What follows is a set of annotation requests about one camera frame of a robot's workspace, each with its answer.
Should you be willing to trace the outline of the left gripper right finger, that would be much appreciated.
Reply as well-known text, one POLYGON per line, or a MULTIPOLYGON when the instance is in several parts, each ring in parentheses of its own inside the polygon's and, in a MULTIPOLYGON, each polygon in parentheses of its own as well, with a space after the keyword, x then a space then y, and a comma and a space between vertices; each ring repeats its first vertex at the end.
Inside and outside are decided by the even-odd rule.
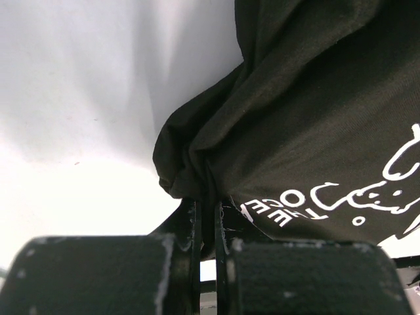
POLYGON ((236 238, 246 243, 272 241, 241 214, 230 200, 225 199, 215 207, 217 314, 229 312, 232 294, 228 288, 228 257, 236 238))

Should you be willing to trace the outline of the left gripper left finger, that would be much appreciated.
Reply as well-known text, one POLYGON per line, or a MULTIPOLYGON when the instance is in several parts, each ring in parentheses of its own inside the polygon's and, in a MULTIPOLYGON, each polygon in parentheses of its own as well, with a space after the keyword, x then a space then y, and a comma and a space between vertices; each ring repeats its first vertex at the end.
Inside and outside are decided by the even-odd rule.
POLYGON ((150 233, 166 250, 156 295, 158 314, 200 313, 201 205, 184 198, 150 233))

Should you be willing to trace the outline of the black printed t shirt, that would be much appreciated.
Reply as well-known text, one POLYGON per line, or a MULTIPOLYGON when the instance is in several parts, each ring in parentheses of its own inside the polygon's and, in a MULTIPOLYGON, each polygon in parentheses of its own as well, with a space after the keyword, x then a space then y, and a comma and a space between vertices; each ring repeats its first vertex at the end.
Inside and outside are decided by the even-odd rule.
POLYGON ((153 161, 275 240, 382 245, 419 229, 419 2, 236 1, 243 62, 175 111, 153 161))

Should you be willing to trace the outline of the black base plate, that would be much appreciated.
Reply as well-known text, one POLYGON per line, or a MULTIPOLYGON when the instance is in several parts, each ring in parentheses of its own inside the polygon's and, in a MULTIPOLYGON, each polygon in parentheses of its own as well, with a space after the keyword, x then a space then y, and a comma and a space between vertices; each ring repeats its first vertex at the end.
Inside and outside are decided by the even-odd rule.
MULTIPOLYGON (((397 273, 402 282, 414 314, 419 314, 419 256, 394 259, 397 273)), ((200 314, 217 313, 216 263, 215 260, 200 264, 200 314)))

